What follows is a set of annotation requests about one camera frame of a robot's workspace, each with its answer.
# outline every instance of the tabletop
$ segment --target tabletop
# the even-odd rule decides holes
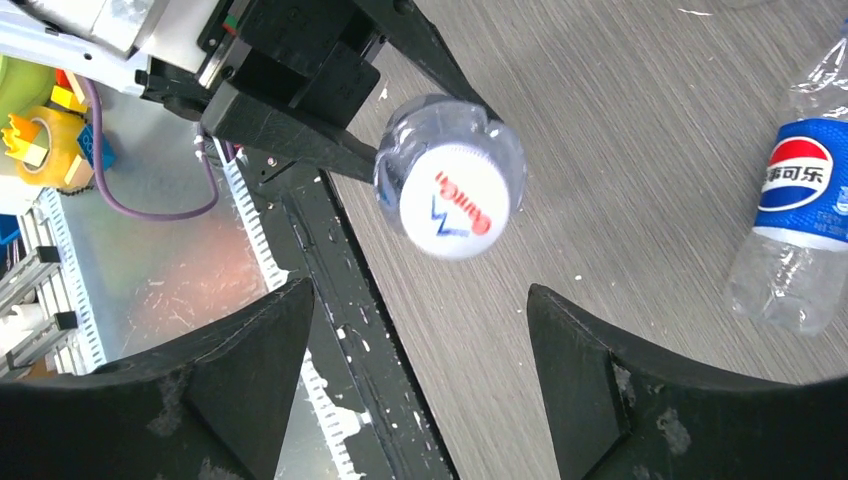
[[[841,3],[418,2],[521,135],[523,211],[493,251],[446,263],[391,233],[369,186],[337,182],[462,478],[556,478],[524,313],[533,282],[721,368],[848,373],[845,312],[810,339],[734,320],[721,299],[783,94],[836,40]],[[435,90],[391,49],[376,64],[352,126],[372,144],[394,108]]]

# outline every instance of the plastic bottle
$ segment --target plastic bottle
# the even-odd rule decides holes
[[[374,189],[396,231],[432,256],[462,260],[500,237],[526,178],[515,132],[479,105],[426,95],[389,119]]]
[[[726,296],[736,316],[815,335],[848,277],[848,21],[789,89],[754,228]]]

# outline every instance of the white bottle cap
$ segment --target white bottle cap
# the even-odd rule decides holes
[[[424,252],[462,260],[485,252],[509,220],[506,181],[488,156],[452,143],[425,152],[400,194],[400,220]]]

